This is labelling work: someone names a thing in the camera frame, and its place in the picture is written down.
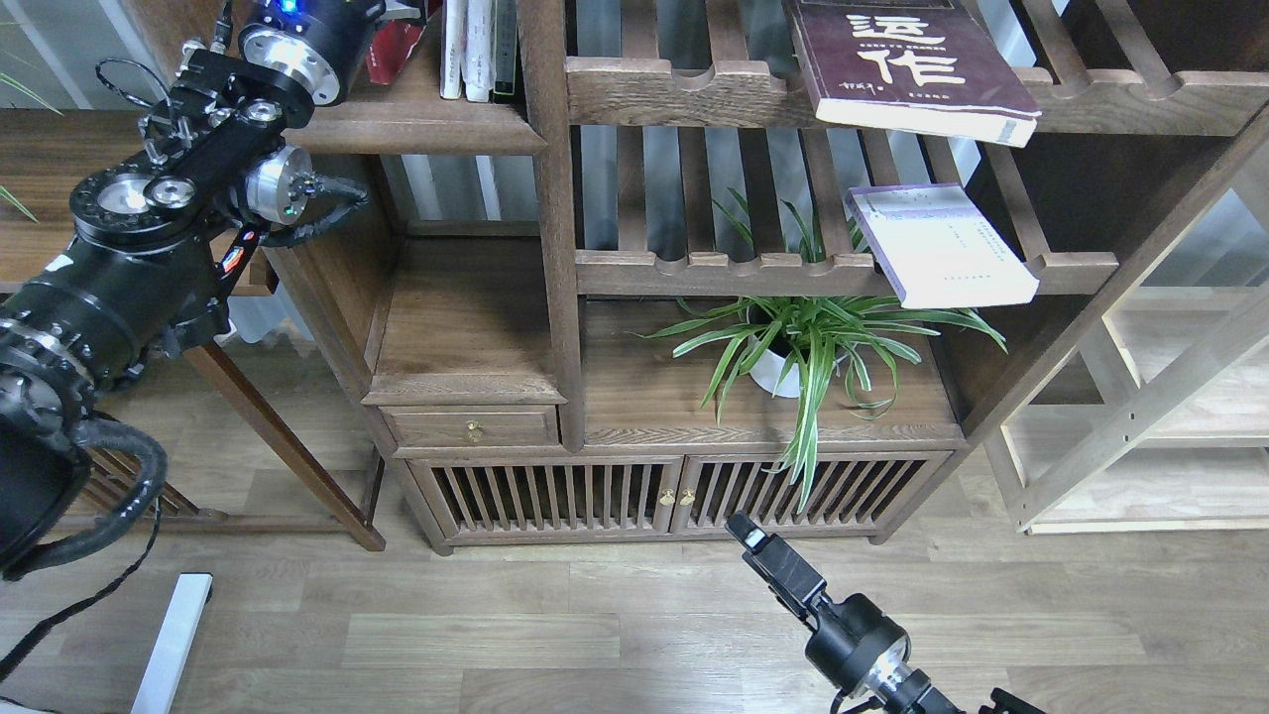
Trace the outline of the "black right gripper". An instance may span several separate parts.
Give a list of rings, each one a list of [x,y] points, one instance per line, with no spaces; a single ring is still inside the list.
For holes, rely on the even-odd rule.
[[[827,583],[783,536],[768,535],[747,514],[728,516],[726,531],[747,550],[744,562],[751,566],[777,600],[801,623],[811,624]]]

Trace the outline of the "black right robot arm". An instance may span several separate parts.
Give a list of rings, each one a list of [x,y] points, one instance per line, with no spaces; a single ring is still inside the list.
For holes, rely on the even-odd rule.
[[[726,529],[744,543],[744,562],[765,580],[780,606],[810,629],[805,654],[838,686],[832,713],[839,713],[846,699],[860,703],[851,709],[854,713],[961,710],[923,670],[910,667],[907,632],[865,595],[832,602],[822,574],[783,538],[761,531],[747,514],[730,516]]]

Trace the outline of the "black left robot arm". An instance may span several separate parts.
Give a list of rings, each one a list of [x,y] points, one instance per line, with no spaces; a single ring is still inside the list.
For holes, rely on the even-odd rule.
[[[368,203],[283,134],[344,101],[377,32],[423,8],[259,1],[236,29],[225,3],[145,105],[140,153],[77,183],[69,247],[3,303],[3,580],[95,554],[154,507],[168,453],[98,398],[154,349],[226,334],[259,247],[297,247]]]

